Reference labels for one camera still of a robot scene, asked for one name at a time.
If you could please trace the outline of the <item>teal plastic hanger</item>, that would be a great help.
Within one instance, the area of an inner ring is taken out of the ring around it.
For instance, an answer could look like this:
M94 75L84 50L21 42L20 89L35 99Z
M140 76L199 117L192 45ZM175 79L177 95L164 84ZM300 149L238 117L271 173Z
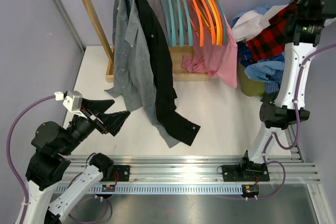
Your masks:
M164 18L164 23L165 23L165 28L166 28L166 33L167 33L167 43L169 46L172 45L172 36L170 32L170 21L169 21L169 15L168 15L168 10L166 6L165 0L159 0L160 2L160 7L163 13L163 18Z

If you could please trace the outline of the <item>red black plaid shirt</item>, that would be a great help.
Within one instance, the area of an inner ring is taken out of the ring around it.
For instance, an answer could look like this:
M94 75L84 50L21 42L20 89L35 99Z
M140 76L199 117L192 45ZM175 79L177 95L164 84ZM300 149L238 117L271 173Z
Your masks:
M273 58L285 50L285 24L291 14L295 14L298 0L293 0L269 20L269 25L256 37L247 41L255 61Z

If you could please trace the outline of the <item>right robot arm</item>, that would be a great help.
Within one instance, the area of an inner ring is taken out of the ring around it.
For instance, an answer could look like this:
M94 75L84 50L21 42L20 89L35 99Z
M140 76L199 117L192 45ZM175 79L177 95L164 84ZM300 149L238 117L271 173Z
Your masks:
M224 180L269 181L267 155L272 145L290 125L300 132L301 123L310 116L305 88L311 59L320 51L317 46L326 21L334 18L335 0L293 0L247 43L255 60L284 53L285 67L276 99L260 107L261 127L255 141L237 166L223 169Z

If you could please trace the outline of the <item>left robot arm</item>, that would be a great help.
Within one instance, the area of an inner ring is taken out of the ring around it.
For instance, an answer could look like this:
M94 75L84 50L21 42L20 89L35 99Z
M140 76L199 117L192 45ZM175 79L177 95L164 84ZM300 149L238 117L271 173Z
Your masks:
M112 159L102 153L94 154L78 179L59 199L50 202L71 163L66 157L94 130L116 136L130 115L130 111L107 114L106 110L114 104L114 100L88 100L69 95L60 100L74 116L66 129L49 121L36 130L32 140L36 152L27 167L27 183L23 184L24 201L17 223L62 223L95 183L119 177L113 170Z

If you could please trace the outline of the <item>grey shirt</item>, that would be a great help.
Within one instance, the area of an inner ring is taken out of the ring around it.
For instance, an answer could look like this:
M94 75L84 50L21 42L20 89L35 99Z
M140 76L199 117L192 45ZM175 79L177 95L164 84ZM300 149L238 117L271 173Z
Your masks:
M114 46L112 97L122 96L127 110L143 108L169 148L179 142L156 118L154 75L135 0L114 0L112 42Z

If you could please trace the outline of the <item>pink shirt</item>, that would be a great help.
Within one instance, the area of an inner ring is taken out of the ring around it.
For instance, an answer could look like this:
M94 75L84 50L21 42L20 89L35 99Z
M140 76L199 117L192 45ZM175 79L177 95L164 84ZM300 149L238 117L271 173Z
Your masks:
M209 34L206 34L204 46L200 47L200 40L193 32L194 55L184 56L181 66L188 73L206 73L210 78L219 78L222 83L236 89L238 48L228 21L225 24L227 43L222 46L212 45Z

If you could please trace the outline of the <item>light blue shirt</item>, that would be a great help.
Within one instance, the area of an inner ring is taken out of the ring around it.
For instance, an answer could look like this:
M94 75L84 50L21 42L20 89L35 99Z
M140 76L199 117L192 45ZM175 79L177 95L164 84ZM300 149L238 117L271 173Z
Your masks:
M257 63L250 64L245 70L245 75L254 81L270 83L271 78L277 73L282 73L285 68L283 54L270 59L262 59Z

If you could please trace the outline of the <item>white shirt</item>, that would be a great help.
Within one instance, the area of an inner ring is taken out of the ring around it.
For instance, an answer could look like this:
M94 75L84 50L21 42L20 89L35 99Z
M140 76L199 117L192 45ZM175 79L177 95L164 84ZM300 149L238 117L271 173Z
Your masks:
M249 41L270 26L270 20L287 5L259 6L245 12L237 19L232 28L236 42Z

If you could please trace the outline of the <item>blue checked shirt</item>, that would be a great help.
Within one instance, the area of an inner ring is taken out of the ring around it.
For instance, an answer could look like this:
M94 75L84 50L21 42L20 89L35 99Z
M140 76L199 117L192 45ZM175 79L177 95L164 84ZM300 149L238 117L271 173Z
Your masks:
M237 46L238 46L238 60L242 66L247 68L250 64L254 64L258 62L253 59L252 53L250 49L248 48L248 46L246 45L246 43L238 42ZM266 93L274 93L280 90L283 73L284 71L282 73L275 74L274 77L271 78L270 83L264 82Z

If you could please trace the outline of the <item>olive green laundry basket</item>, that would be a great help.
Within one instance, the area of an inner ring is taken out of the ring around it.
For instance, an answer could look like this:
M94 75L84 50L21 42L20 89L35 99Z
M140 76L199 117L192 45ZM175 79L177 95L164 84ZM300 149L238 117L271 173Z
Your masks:
M237 75L242 93L248 97L263 97L265 95L265 83L249 79L245 74L245 67L238 65Z

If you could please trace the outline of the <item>aluminium rail base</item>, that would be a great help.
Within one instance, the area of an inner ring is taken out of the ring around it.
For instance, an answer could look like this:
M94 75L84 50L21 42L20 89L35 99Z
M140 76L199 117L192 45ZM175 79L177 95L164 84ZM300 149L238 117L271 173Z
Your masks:
M116 165L130 166L129 180L117 182L110 194L135 195L239 195L243 181L226 182L222 165L238 162L236 156L112 156ZM298 155L279 157L283 164L268 165L270 180L266 183L278 189L282 181L304 184L313 188L320 183L313 163L302 162Z

